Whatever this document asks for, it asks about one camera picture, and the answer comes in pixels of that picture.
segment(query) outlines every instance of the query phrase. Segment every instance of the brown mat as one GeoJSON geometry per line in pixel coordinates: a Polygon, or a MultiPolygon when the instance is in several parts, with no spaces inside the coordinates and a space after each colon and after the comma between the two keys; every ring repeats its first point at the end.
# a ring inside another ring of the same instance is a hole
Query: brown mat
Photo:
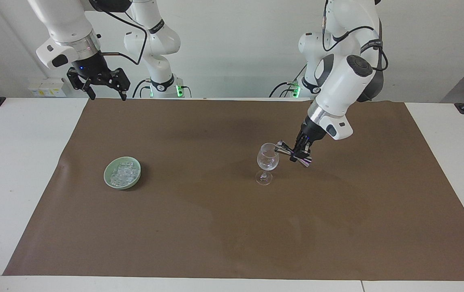
{"type": "Polygon", "coordinates": [[[256,184],[308,105],[88,102],[4,275],[464,281],[464,208],[402,103],[353,105],[354,136],[256,184]],[[112,190],[125,155],[143,176],[112,190]]]}

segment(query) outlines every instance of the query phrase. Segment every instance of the table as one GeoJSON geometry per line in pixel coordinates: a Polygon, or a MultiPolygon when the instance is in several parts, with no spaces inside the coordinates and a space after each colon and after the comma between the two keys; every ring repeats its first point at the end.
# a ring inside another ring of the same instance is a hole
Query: table
{"type": "MultiPolygon", "coordinates": [[[[86,102],[85,99],[14,98],[0,108],[0,275],[86,102]]],[[[464,205],[464,115],[449,104],[410,103],[407,107],[464,205]]],[[[0,290],[420,292],[464,290],[464,282],[0,276],[0,290]]]]}

